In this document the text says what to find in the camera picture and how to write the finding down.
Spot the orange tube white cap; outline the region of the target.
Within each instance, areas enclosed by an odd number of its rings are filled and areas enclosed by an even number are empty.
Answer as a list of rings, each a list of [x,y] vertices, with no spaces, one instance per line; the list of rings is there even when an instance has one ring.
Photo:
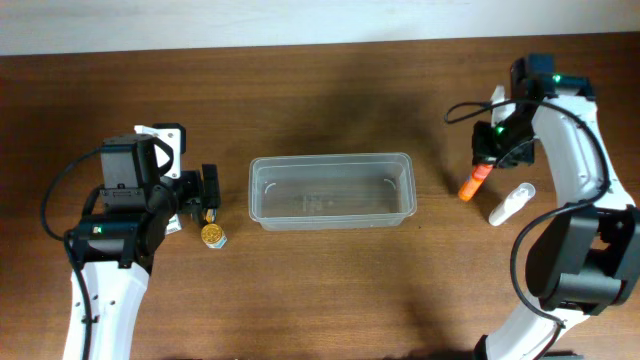
[[[481,185],[484,183],[486,178],[489,176],[491,171],[493,170],[492,165],[487,164],[478,164],[474,167],[469,178],[464,182],[458,191],[458,197],[468,202],[470,201],[476,192],[479,190]]]

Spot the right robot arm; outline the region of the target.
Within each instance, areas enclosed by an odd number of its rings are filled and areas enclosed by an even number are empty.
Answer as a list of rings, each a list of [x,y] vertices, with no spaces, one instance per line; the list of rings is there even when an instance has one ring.
[[[476,359],[541,359],[568,330],[624,304],[639,280],[639,210],[616,176],[586,77],[531,54],[510,68],[511,96],[497,89],[472,136],[472,162],[494,169],[546,153],[557,207],[517,235],[510,277],[519,304],[476,344]]]

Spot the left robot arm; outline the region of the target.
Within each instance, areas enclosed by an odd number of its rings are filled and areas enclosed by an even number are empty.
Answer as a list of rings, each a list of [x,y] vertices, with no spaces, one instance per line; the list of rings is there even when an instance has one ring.
[[[171,219],[189,215],[203,227],[220,206],[215,165],[172,174],[181,147],[128,134],[106,139],[97,151],[104,182],[63,237],[73,271],[66,359],[129,358],[154,255]]]

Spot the dark bottle white cap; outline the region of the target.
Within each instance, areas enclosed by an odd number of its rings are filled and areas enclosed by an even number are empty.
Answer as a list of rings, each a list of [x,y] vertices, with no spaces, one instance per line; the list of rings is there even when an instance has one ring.
[[[217,210],[215,208],[206,209],[203,212],[203,220],[206,224],[215,223],[217,218]]]

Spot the white spray bottle clear cap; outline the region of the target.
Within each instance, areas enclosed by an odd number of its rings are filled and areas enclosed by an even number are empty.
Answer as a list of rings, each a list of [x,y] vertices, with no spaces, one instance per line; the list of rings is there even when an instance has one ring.
[[[536,194],[535,187],[530,183],[522,183],[514,189],[488,217],[492,226],[500,226],[515,213],[519,212]]]

